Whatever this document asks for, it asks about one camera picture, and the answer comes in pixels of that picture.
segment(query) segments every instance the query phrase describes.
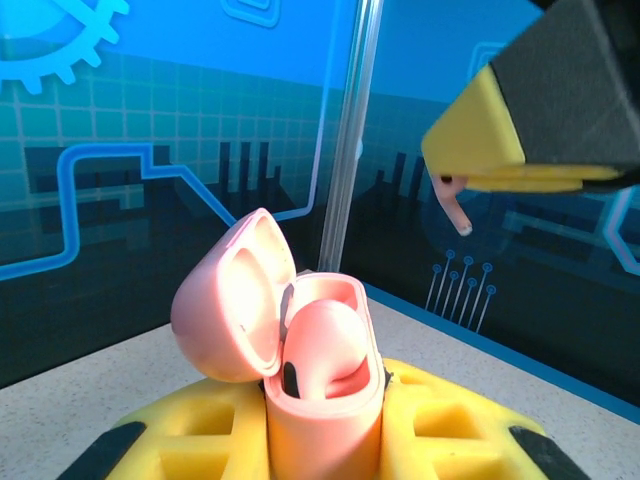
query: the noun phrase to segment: yellow foam holder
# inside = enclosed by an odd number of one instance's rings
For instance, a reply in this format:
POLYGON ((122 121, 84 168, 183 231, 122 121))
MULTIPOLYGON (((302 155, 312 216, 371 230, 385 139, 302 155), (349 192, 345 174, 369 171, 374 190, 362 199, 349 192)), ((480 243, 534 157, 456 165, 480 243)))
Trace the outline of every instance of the yellow foam holder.
MULTIPOLYGON (((380 480, 544 480, 510 433, 533 420, 397 360, 382 413, 380 480)), ((146 428, 108 480, 268 480, 265 399, 258 383, 205 379, 133 412, 114 429, 146 428)))
POLYGON ((533 420, 395 360, 382 413, 382 480, 546 480, 509 428, 533 420))

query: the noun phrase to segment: pink earbud case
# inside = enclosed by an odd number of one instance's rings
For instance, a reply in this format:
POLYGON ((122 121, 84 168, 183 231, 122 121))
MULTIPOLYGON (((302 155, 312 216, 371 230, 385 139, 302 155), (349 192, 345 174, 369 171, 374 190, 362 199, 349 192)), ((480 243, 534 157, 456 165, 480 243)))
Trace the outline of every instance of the pink earbud case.
MULTIPOLYGON (((239 220, 193 269, 176 293, 171 324, 181 350, 204 375, 224 382, 264 379, 276 478, 374 477, 385 373, 364 287, 342 274, 296 277, 286 239, 266 210, 239 220), (281 326, 281 308, 287 304, 283 296, 292 284, 294 294, 281 326), (283 332, 301 308, 323 299, 350 307, 362 321, 368 337, 365 360, 348 377, 326 385, 326 398, 294 398, 283 388, 283 332)), ((331 338, 323 334, 316 329, 314 336, 330 345, 331 338)), ((321 358, 309 348, 296 353, 305 355, 306 350, 313 356, 306 363, 344 361, 337 344, 321 358)))

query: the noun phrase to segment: yellow foam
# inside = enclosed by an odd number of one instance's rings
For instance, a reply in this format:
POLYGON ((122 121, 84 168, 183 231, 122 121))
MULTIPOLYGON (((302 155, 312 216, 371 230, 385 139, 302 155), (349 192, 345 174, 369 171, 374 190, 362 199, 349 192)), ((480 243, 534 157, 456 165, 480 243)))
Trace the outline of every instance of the yellow foam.
POLYGON ((147 429, 109 480, 269 478, 266 407, 256 383, 202 380, 117 425, 133 421, 147 429))
POLYGON ((490 66, 484 67, 422 140, 432 174, 469 175, 524 165, 518 133, 490 66))
POLYGON ((485 192, 573 192, 583 180, 610 180, 619 172, 609 167, 584 165, 523 165, 496 168, 469 176, 467 187, 485 192))
MULTIPOLYGON (((546 480, 512 438, 532 420, 386 359, 380 480, 546 480)), ((124 417, 144 433, 108 480, 269 480, 266 408, 256 383, 202 380, 124 417)))
POLYGON ((532 420, 395 360, 382 414, 381 480, 546 480, 509 432, 532 420))

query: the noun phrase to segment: gear icon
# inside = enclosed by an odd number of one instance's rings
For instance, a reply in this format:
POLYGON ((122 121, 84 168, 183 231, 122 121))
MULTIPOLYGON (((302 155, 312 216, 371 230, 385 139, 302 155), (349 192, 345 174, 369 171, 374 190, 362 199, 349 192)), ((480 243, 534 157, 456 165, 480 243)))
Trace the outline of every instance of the gear icon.
POLYGON ((84 29, 69 43, 43 56, 21 60, 2 60, 0 57, 0 92, 5 80, 18 80, 32 95, 42 93, 42 77, 55 74, 66 85, 76 81, 72 66, 84 60, 92 67, 101 63, 95 50, 100 40, 115 44, 118 33, 111 27, 114 14, 127 15, 125 0, 98 0, 95 9, 82 0, 3 0, 0 35, 5 39, 31 36, 52 27, 61 17, 70 15, 84 25, 84 29))

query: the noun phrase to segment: blue line graphic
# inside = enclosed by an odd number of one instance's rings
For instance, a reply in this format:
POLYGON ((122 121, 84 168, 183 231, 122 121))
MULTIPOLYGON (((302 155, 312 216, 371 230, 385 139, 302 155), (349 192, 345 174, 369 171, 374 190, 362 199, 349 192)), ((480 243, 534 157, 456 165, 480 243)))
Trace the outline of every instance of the blue line graphic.
POLYGON ((449 270, 449 264, 451 263, 451 260, 456 258, 456 252, 454 252, 453 250, 447 250, 445 255, 447 257, 447 263, 445 263, 444 265, 444 272, 442 273, 442 279, 440 280, 440 288, 438 288, 438 296, 436 297, 436 304, 433 306, 434 313, 438 309, 438 303, 440 303, 440 295, 442 294, 442 288, 444 287, 444 282, 447 279, 447 271, 449 270))
POLYGON ((151 143, 75 145, 62 152, 56 167, 64 249, 60 253, 47 257, 2 265, 0 266, 0 281, 61 268, 76 259, 80 252, 80 225, 78 223, 74 167, 80 160, 109 157, 140 157, 140 176, 143 180, 182 178, 224 223, 231 226, 236 222, 233 215, 204 186, 189 167, 186 165, 154 165, 151 143))
POLYGON ((462 287, 464 286, 464 279, 467 276, 467 270, 469 270, 469 267, 473 265, 473 258, 469 255, 464 257, 462 261, 464 263, 464 270, 462 271, 462 278, 460 279, 460 283, 458 284, 458 293, 456 293, 456 299, 453 302, 453 309, 451 310, 451 320, 453 320, 453 315, 455 314, 456 307, 458 306, 458 300, 460 300, 460 292, 462 291, 462 287))
POLYGON ((431 277, 431 286, 429 287, 429 295, 427 296, 427 303, 424 308, 429 310, 429 303, 431 302, 431 295, 433 294, 433 287, 436 284, 436 280, 438 279, 438 274, 442 272, 442 267, 438 264, 435 264, 433 267, 433 277, 431 277))
POLYGON ((487 313, 487 307, 489 306, 489 300, 496 294, 496 287, 493 285, 487 285, 487 298, 484 301, 484 307, 482 307, 482 312, 480 313, 480 320, 478 320, 478 326, 476 327, 476 333, 480 332, 480 327, 482 327, 482 322, 484 321, 484 315, 487 313))
POLYGON ((250 8, 239 8, 230 0, 220 1, 224 13, 243 22, 274 28, 280 20, 281 0, 239 0, 239 3, 250 8))
POLYGON ((482 295, 482 287, 484 286, 484 282, 487 279, 487 275, 491 273, 493 270, 493 265, 490 263, 482 264, 482 280, 480 281, 480 286, 478 287, 478 293, 476 295, 476 301, 473 302, 473 309, 471 310, 471 315, 469 315, 469 322, 467 323, 467 328, 471 328, 471 322, 473 321, 473 316, 476 313, 476 308, 478 308, 478 300, 480 300, 480 295, 482 295))
POLYGON ((491 60, 497 53, 505 47, 504 43, 498 42, 478 42, 471 52, 471 60, 467 67, 467 81, 473 77, 485 65, 485 59, 491 60))
POLYGON ((447 311, 447 305, 449 304, 449 298, 451 297, 451 290, 453 289, 453 285, 456 283, 458 277, 459 275, 456 271, 453 271, 449 274, 449 289, 447 290, 447 296, 444 298, 444 305, 442 306, 442 318, 446 318, 445 313, 447 311))
POLYGON ((467 296, 464 299, 464 303, 462 304, 462 311, 460 312, 460 318, 458 319, 458 325, 462 323, 462 318, 464 317, 464 312, 467 310, 467 304, 469 303, 469 297, 471 296, 471 291, 478 286, 478 281, 475 278, 470 278, 467 280, 467 296))
POLYGON ((629 245, 627 245, 620 235, 620 227, 631 206, 635 188, 636 187, 625 188, 616 194, 607 220, 604 223, 602 234, 609 244, 611 251, 618 258, 622 268, 631 275, 640 276, 640 262, 638 262, 629 245))
POLYGON ((331 75, 333 74, 333 56, 335 55, 336 39, 338 37, 338 24, 340 14, 342 12, 342 1, 337 1, 333 12, 333 35, 329 43, 329 52, 327 54, 327 68, 324 75, 324 85, 322 86, 322 103, 320 106, 320 120, 318 122, 318 135, 316 137, 316 150, 313 156, 313 166, 311 168, 311 182, 309 184, 309 200, 307 205, 302 208, 277 212, 273 214, 278 222, 282 220, 290 220, 292 218, 304 217, 308 215, 316 201, 316 190, 318 185, 318 170, 320 169, 320 154, 322 153, 322 139, 324 137, 324 124, 327 114, 327 104, 329 103, 329 87, 331 85, 331 75))

